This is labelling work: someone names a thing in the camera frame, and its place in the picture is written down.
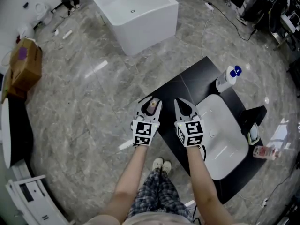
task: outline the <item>marble floor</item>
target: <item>marble floor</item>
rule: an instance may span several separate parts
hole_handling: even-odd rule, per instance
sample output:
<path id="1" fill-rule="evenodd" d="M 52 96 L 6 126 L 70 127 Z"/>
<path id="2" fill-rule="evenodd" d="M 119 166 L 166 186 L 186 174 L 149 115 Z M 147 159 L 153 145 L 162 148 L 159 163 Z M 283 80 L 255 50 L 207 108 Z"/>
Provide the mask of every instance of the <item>marble floor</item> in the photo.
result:
<path id="1" fill-rule="evenodd" d="M 36 175 L 46 175 L 69 219 L 83 223 L 108 202 L 133 151 L 119 151 L 118 146 L 131 139 L 129 124 L 139 99 L 195 64 L 202 53 L 221 71 L 229 65 L 242 67 L 233 88 L 247 109 L 266 106 L 262 141 L 283 151 L 278 160 L 266 162 L 226 208 L 239 222 L 254 224 L 258 219 L 262 225 L 272 224 L 299 187 L 299 171 L 294 171 L 266 208 L 254 205 L 261 204 L 288 176 L 299 150 L 300 102 L 286 73 L 288 54 L 273 51 L 276 44 L 268 33 L 258 32 L 249 41 L 240 39 L 217 10 L 207 23 L 202 46 L 203 29 L 212 12 L 201 0 L 177 1 L 176 35 L 136 56 L 124 54 L 92 0 L 82 0 L 81 7 L 66 19 L 61 18 L 66 10 L 60 7 L 48 26 L 37 29 L 43 76 L 28 94 L 35 138 L 30 165 Z M 235 19 L 225 0 L 209 1 L 234 22 L 241 36 L 249 36 L 251 27 Z M 52 33 L 56 26 L 58 36 Z M 73 34 L 62 40 L 69 30 Z M 170 177 L 182 201 L 192 200 L 189 176 L 159 134 L 149 149 L 143 179 L 157 156 L 171 160 Z"/>

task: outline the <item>cable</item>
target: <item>cable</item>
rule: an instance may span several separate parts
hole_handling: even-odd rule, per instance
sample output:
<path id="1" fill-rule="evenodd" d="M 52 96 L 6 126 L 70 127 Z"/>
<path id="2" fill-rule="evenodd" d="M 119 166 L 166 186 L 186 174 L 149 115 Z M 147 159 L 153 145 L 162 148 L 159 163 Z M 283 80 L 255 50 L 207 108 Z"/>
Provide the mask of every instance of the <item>cable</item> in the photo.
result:
<path id="1" fill-rule="evenodd" d="M 196 217 L 194 220 L 193 220 L 193 223 L 195 223 L 195 221 L 198 219 L 198 222 L 199 222 L 199 225 L 202 225 L 201 224 L 201 221 L 200 221 L 200 219 L 198 218 L 198 217 Z"/>
<path id="2" fill-rule="evenodd" d="M 3 56 L 2 60 L 1 60 L 1 66 L 2 66 L 2 67 L 6 67 L 6 66 L 9 65 L 9 61 L 8 61 L 8 64 L 7 64 L 7 65 L 3 65 L 2 63 L 3 63 L 3 60 L 5 59 L 6 55 L 8 55 L 8 54 L 11 53 L 11 52 L 12 52 L 12 50 L 9 50 L 9 51 Z"/>
<path id="3" fill-rule="evenodd" d="M 204 26 L 204 29 L 203 29 L 203 32 L 202 32 L 202 35 L 201 35 L 201 55 L 202 55 L 203 58 L 204 58 L 204 56 L 203 56 L 203 34 L 204 34 L 204 31 L 205 31 L 205 28 L 206 28 L 207 23 L 208 23 L 211 19 L 213 19 L 213 18 L 215 18 L 214 10 L 212 10 L 212 18 L 210 18 L 209 20 L 207 20 L 207 22 L 205 23 L 205 26 Z"/>
<path id="4" fill-rule="evenodd" d="M 238 29 L 238 27 L 237 26 L 235 26 L 235 24 L 233 23 L 233 22 L 231 22 L 225 15 L 224 15 L 224 13 L 222 13 L 222 11 L 218 8 L 218 7 L 216 7 L 216 5 L 214 5 L 214 4 L 212 4 L 215 8 L 216 8 L 216 10 L 218 10 L 234 27 L 235 27 L 235 29 L 236 29 L 236 31 L 238 32 L 238 35 L 239 35 L 239 37 L 241 38 L 241 39 L 243 39 L 243 40 L 245 40 L 245 41 L 249 41 L 250 40 L 250 38 L 251 38 L 251 36 L 256 32 L 256 29 L 254 29 L 253 31 L 252 31 L 252 33 L 250 34 L 250 36 L 249 36 L 249 38 L 248 39 L 245 39 L 245 38 L 243 38 L 243 37 L 241 37 L 241 35 L 240 35 L 240 33 L 239 33 L 239 29 Z"/>
<path id="5" fill-rule="evenodd" d="M 199 146 L 199 149 L 203 149 L 203 152 L 204 152 L 204 158 L 203 158 L 203 161 L 205 161 L 205 159 L 206 159 L 206 149 L 205 149 L 205 147 L 204 147 L 204 145 L 200 145 Z"/>
<path id="6" fill-rule="evenodd" d="M 295 11 L 292 12 L 292 14 L 291 14 L 289 20 L 290 20 L 291 18 L 294 18 L 293 15 L 294 15 L 294 17 L 295 17 L 295 15 L 298 17 L 298 23 L 297 23 L 297 25 L 299 25 L 299 23 L 300 23 L 300 18 L 299 18 L 299 16 L 295 13 Z"/>
<path id="7" fill-rule="evenodd" d="M 249 199 L 249 198 L 245 198 L 245 197 L 243 197 L 241 194 L 239 194 L 239 196 L 240 196 L 242 199 L 245 199 L 245 200 L 248 200 L 248 201 L 250 201 L 252 205 L 257 205 L 257 206 L 260 206 L 261 208 L 263 208 L 263 207 L 264 207 L 264 206 L 262 206 L 262 205 L 260 205 L 260 204 L 258 204 L 258 203 L 253 203 L 253 202 L 251 201 L 251 199 Z"/>
<path id="8" fill-rule="evenodd" d="M 197 209 L 197 204 L 196 204 L 195 210 L 194 210 L 194 212 L 193 212 L 193 219 L 194 219 L 194 216 L 195 216 L 195 213 L 196 213 L 196 209 Z"/>
<path id="9" fill-rule="evenodd" d="M 294 166 L 292 167 L 292 171 L 291 171 L 290 175 L 288 175 L 288 176 L 286 177 L 286 179 L 284 179 L 281 183 L 278 183 L 278 184 L 277 184 L 277 186 L 274 188 L 274 190 L 271 192 L 270 196 L 268 197 L 268 200 L 270 200 L 270 198 L 271 198 L 272 195 L 274 194 L 275 190 L 276 190 L 280 185 L 284 184 L 284 182 L 285 182 L 286 180 L 288 180 L 288 179 L 291 177 L 291 175 L 293 174 L 293 170 L 294 170 L 295 165 L 296 165 L 296 163 L 295 163 Z M 265 207 L 263 207 L 263 209 L 261 210 L 260 214 L 258 215 L 258 217 L 257 217 L 257 219 L 256 219 L 256 221 L 255 221 L 255 223 L 254 223 L 254 225 L 257 224 L 257 221 L 258 221 L 258 219 L 261 217 L 261 215 L 262 215 L 262 213 L 263 213 L 263 211 L 264 211 L 264 208 L 265 208 Z"/>

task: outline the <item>faucet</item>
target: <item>faucet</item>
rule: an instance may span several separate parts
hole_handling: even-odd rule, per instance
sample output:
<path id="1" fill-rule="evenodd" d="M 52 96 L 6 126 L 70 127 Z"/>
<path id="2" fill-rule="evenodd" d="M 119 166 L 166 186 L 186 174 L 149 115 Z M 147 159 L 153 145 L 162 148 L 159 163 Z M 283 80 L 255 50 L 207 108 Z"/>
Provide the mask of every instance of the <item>faucet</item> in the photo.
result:
<path id="1" fill-rule="evenodd" d="M 244 136 L 247 136 L 254 123 L 259 126 L 266 114 L 267 109 L 265 106 L 244 110 L 238 118 L 238 122 L 241 127 L 241 133 Z"/>

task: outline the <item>black cable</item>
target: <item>black cable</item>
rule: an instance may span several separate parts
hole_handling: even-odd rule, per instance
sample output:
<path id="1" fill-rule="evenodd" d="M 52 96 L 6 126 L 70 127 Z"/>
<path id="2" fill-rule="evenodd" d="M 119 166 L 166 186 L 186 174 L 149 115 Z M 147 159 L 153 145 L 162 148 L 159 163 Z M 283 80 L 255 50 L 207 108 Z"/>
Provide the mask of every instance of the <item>black cable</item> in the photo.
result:
<path id="1" fill-rule="evenodd" d="M 243 40 L 245 40 L 245 41 L 249 41 L 250 40 L 250 38 L 251 38 L 251 36 L 256 32 L 256 29 L 254 29 L 253 31 L 252 31 L 252 33 L 250 34 L 250 37 L 248 38 L 248 39 L 245 39 L 245 38 L 243 38 L 243 37 L 241 37 L 241 35 L 240 35 L 240 33 L 239 33 L 239 29 L 238 29 L 238 27 L 237 26 L 235 26 L 235 24 L 233 23 L 233 22 L 231 22 L 226 16 L 225 16 L 225 14 L 224 13 L 222 13 L 222 11 L 218 8 L 218 7 L 216 7 L 216 5 L 214 5 L 214 4 L 212 4 L 211 2 L 208 2 L 207 0 L 202 0 L 202 1 L 204 1 L 204 2 L 207 2 L 207 3 L 210 3 L 211 5 L 213 5 L 215 8 L 216 8 L 216 10 L 218 10 L 234 27 L 235 27 L 235 29 L 236 29 L 236 31 L 238 32 L 238 35 L 239 35 L 239 37 L 241 38 L 241 39 L 243 39 Z"/>
<path id="2" fill-rule="evenodd" d="M 294 164 L 294 166 L 292 167 L 292 171 L 291 171 L 290 175 L 288 175 L 288 176 L 286 177 L 286 179 L 284 179 L 281 183 L 277 184 L 277 186 L 274 188 L 274 190 L 271 192 L 270 196 L 268 197 L 268 200 L 269 200 L 269 199 L 271 198 L 271 196 L 274 194 L 275 190 L 276 190 L 280 185 L 284 184 L 284 182 L 285 182 L 286 180 L 288 180 L 288 179 L 291 177 L 291 175 L 293 174 L 293 170 L 294 170 L 294 168 L 295 168 L 295 165 L 296 165 L 296 164 Z M 256 219 L 256 221 L 255 221 L 255 223 L 254 223 L 254 225 L 257 224 L 257 221 L 258 221 L 258 219 L 261 217 L 261 215 L 262 215 L 262 213 L 263 213 L 265 207 L 266 207 L 266 206 L 264 206 L 264 207 L 262 208 L 262 210 L 261 210 L 260 214 L 258 215 L 258 217 L 257 217 L 257 219 Z"/>
<path id="3" fill-rule="evenodd" d="M 204 151 L 204 159 L 203 159 L 203 161 L 205 161 L 205 159 L 206 159 L 206 149 L 205 149 L 204 145 L 202 145 L 202 149 Z"/>
<path id="4" fill-rule="evenodd" d="M 202 225 L 202 224 L 201 224 L 201 221 L 200 221 L 200 219 L 199 219 L 198 217 L 196 217 L 196 218 L 193 220 L 193 223 L 195 223 L 195 221 L 196 221 L 197 219 L 198 219 L 199 224 Z"/>
<path id="5" fill-rule="evenodd" d="M 193 220 L 194 220 L 194 216 L 195 216 L 195 213 L 196 213 L 196 209 L 197 209 L 197 204 L 195 206 L 195 210 L 194 210 L 194 213 L 193 213 Z"/>

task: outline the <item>white panel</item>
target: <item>white panel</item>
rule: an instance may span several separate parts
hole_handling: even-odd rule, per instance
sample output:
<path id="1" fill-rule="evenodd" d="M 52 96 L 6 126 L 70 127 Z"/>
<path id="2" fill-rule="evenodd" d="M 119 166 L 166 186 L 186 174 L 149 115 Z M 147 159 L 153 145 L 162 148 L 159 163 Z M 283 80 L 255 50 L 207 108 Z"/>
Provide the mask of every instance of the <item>white panel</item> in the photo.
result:
<path id="1" fill-rule="evenodd" d="M 38 187 L 37 182 L 28 182 L 28 183 L 26 183 L 26 187 L 28 188 L 28 190 L 34 200 L 44 197 L 41 190 Z"/>

